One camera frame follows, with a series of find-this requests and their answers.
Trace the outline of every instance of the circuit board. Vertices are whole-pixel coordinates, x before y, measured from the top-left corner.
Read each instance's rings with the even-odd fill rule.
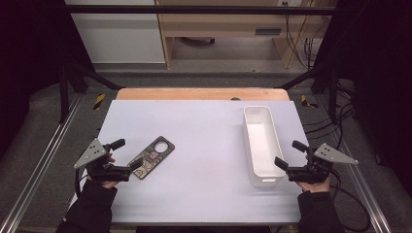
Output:
[[[167,146],[167,149],[156,151],[158,146]],[[169,155],[175,146],[162,136],[154,140],[150,145],[148,145],[143,151],[141,151],[135,158],[133,158],[130,163],[133,163],[136,159],[143,157],[143,165],[133,171],[140,180],[146,178],[149,173],[161,162],[167,155]]]

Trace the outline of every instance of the gray gripper bracket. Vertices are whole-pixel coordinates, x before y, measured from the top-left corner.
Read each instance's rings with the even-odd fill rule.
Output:
[[[82,156],[76,162],[74,168],[78,169],[82,166],[85,166],[91,161],[96,160],[97,158],[105,155],[107,152],[103,148],[102,144],[99,142],[98,139],[94,139],[91,144],[87,147],[85,152],[83,152]]]
[[[336,150],[327,144],[322,144],[314,153],[315,156],[333,163],[358,164],[356,159]]]

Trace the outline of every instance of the metal bar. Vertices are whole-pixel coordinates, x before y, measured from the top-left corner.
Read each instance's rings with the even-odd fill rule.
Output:
[[[60,146],[60,143],[76,111],[78,110],[82,97],[82,94],[76,94],[70,106],[69,115],[63,123],[58,124],[58,127],[55,130],[54,135],[52,136],[45,152],[40,158],[39,163],[37,164],[30,179],[24,187],[24,190],[21,192],[18,200],[15,202],[15,205],[0,225],[0,232],[13,233],[17,230],[18,224],[20,223],[25,211],[27,210],[30,201],[33,199],[34,194],[36,193],[36,190],[39,187],[40,182],[42,181],[42,178],[45,176],[49,168],[52,158],[54,157],[58,147]]]
[[[307,79],[317,77],[318,75],[320,75],[320,73],[323,72],[324,67],[325,66],[323,64],[320,64],[319,66],[317,66],[317,67],[301,74],[297,78],[295,78],[295,79],[293,79],[293,80],[291,80],[287,83],[284,83],[280,86],[274,87],[274,88],[281,88],[281,89],[289,90],[292,87],[294,87],[295,85],[300,84],[303,81],[306,81]]]
[[[70,66],[73,67],[74,69],[76,69],[78,72],[80,72],[84,75],[88,75],[90,78],[98,81],[99,83],[102,83],[102,84],[106,85],[107,87],[111,88],[112,90],[120,90],[120,89],[124,88],[124,86],[114,84],[114,83],[104,79],[103,77],[97,75],[95,72],[89,71],[87,68],[85,68],[84,66],[82,66],[81,64],[79,64],[77,62],[72,62],[70,64]]]
[[[66,69],[64,66],[60,68],[58,72],[59,81],[60,81],[60,121],[59,123],[63,123],[64,119],[67,118],[69,114],[69,92],[67,88],[67,77],[66,77]]]
[[[321,107],[322,112],[324,113],[325,116],[328,116],[327,110],[326,110],[326,105],[327,105],[326,98],[323,95],[315,95],[315,96],[318,100],[318,103],[320,104],[319,106]],[[339,141],[339,135],[337,135],[338,133],[340,133],[339,130],[336,130],[333,133],[333,136],[334,136],[333,139],[335,140],[336,143]],[[342,152],[353,157],[344,139],[342,139],[341,148],[342,148]],[[346,165],[346,168],[348,169],[349,176],[351,177],[354,187],[358,192],[360,200],[362,201],[366,209],[369,211],[371,223],[375,231],[378,233],[391,233],[392,230],[384,214],[382,213],[381,208],[379,207],[379,204],[376,201],[372,193],[372,190],[370,189],[369,185],[364,179],[359,166]]]
[[[334,7],[238,7],[238,6],[132,6],[132,5],[46,5],[43,9],[72,14],[216,14],[335,16],[352,13]]]

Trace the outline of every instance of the cable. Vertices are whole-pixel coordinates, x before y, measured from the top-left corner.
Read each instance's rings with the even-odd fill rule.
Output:
[[[305,40],[305,45],[306,45],[306,43],[307,42],[309,42],[309,44],[308,44],[308,51],[307,51],[307,53],[306,53],[306,50],[305,50],[305,53],[306,53],[306,58],[308,59],[308,67],[310,68],[311,67],[311,65],[310,65],[310,62],[311,62],[311,59],[312,59],[312,44],[310,43],[310,39],[307,39],[306,38],[306,40]]]
[[[283,228],[283,225],[278,226],[278,227],[276,228],[275,233],[281,232],[282,228]]]
[[[302,55],[300,54],[300,50],[297,52],[297,55],[299,56],[298,60],[301,61],[300,64],[302,64],[304,67],[308,68],[308,70],[309,70],[309,66],[306,65],[306,64],[303,62]]]
[[[322,123],[322,122],[324,122],[324,121],[327,121],[327,120],[328,120],[328,118],[325,118],[325,119],[323,119],[323,120],[321,120],[321,121],[319,121],[319,122],[316,122],[316,123],[304,123],[304,124],[302,124],[302,126],[316,125],[316,124],[320,124],[320,123]]]
[[[300,59],[300,56],[298,55],[296,44],[294,43],[291,31],[289,30],[289,15],[285,15],[285,18],[286,18],[286,41],[288,42],[289,47],[291,48],[293,54],[296,56],[299,63],[306,67],[305,63],[303,63],[303,61]]]
[[[334,191],[333,191],[333,193],[332,193],[332,200],[333,200],[333,202],[334,202],[334,201],[335,201],[335,198],[336,198],[336,195],[337,195],[338,191],[340,190],[340,185],[342,184],[342,181],[340,180],[340,175],[339,175],[339,173],[338,173],[336,170],[332,169],[332,170],[330,171],[330,173],[331,173],[331,174],[336,178],[336,180],[337,180],[336,188],[334,189]]]
[[[352,97],[349,96],[348,94],[347,94],[347,95],[344,95],[344,94],[346,94],[346,92],[342,91],[342,89],[340,88],[340,86],[337,87],[337,90],[338,90],[338,92],[337,92],[338,95],[342,96],[342,97],[345,98],[346,100],[352,101]]]
[[[340,112],[339,112],[339,116],[340,116],[340,117],[342,116],[343,110],[344,110],[346,107],[350,106],[350,105],[352,105],[352,103],[348,103],[348,104],[346,104],[345,106],[343,106],[343,107],[340,109]],[[339,150],[340,144],[342,143],[342,139],[343,139],[343,124],[342,124],[342,122],[343,122],[343,120],[339,120],[340,135],[339,135],[339,140],[338,140],[337,145],[336,145],[336,149],[337,149],[337,150]]]
[[[355,96],[355,92],[352,90],[347,89],[345,86],[342,85],[342,83],[340,83],[340,81],[337,81],[337,85],[339,86],[339,90],[345,92],[346,94],[348,94],[351,98]]]
[[[335,127],[332,131],[327,132],[326,134],[323,134],[323,135],[321,135],[321,136],[317,136],[317,137],[308,138],[308,140],[314,140],[314,139],[320,139],[320,138],[323,138],[324,136],[327,136],[327,135],[329,135],[329,134],[333,133],[334,131],[336,131],[336,129],[337,129],[337,127]]]
[[[75,179],[75,190],[76,190],[76,196],[78,198],[80,197],[80,194],[82,193],[82,191],[80,190],[80,182],[82,181],[82,179],[84,179],[88,176],[88,174],[86,174],[82,178],[79,179],[79,173],[80,173],[80,170],[77,169],[76,170],[76,179]]]
[[[349,227],[349,226],[341,223],[342,226],[343,226],[344,228],[346,228],[347,230],[350,230],[350,231],[353,231],[353,232],[365,232],[365,231],[367,231],[367,229],[369,229],[370,224],[371,224],[370,214],[369,214],[369,212],[367,211],[367,208],[366,208],[366,207],[364,206],[364,204],[361,202],[361,200],[360,200],[358,197],[356,197],[354,194],[352,194],[352,193],[350,193],[349,191],[343,189],[342,187],[337,187],[337,186],[335,186],[335,185],[331,185],[330,187],[335,188],[335,189],[336,189],[336,188],[339,188],[339,191],[342,191],[342,192],[345,193],[346,195],[352,197],[356,202],[358,202],[358,203],[360,204],[360,207],[363,209],[364,213],[366,214],[366,221],[367,221],[367,223],[366,223],[366,226],[365,226],[364,228],[355,229],[355,228]]]
[[[318,34],[318,33],[322,30],[322,28],[324,28],[324,26],[325,26],[327,23],[329,23],[328,18],[325,19],[324,17],[322,17],[322,19],[324,20],[324,23],[322,23],[322,26],[315,32],[315,35],[313,35],[313,38],[316,38],[316,34]]]
[[[340,112],[340,115],[339,115],[339,118],[338,118],[339,122],[342,122],[344,119],[346,119],[351,114],[351,111],[354,109],[354,108],[352,108],[352,109],[349,109],[348,111],[346,111],[345,113],[342,113],[342,110],[344,110],[344,108],[346,108],[346,107],[347,106],[345,106],[341,109],[341,112]],[[324,128],[330,126],[330,125],[333,125],[333,123],[330,122],[330,123],[328,123],[328,124],[326,124],[326,125],[324,125],[320,128],[317,128],[317,129],[314,129],[314,130],[311,130],[311,131],[307,131],[307,132],[305,132],[305,134],[310,134],[310,133],[321,131],[322,129],[324,129]]]

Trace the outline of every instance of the wooden edge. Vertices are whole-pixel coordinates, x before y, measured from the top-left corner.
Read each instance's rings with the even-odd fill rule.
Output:
[[[155,0],[154,4],[156,6],[160,5],[159,0]],[[164,61],[166,63],[167,69],[170,69],[171,63],[172,63],[172,53],[170,52],[169,46],[166,41],[165,37],[165,32],[163,28],[163,14],[157,14],[157,23],[158,23],[158,28],[160,32],[160,38],[161,38],[161,46],[163,48],[163,56],[164,56]]]
[[[274,88],[124,88],[117,100],[281,100],[289,101],[284,89]]]

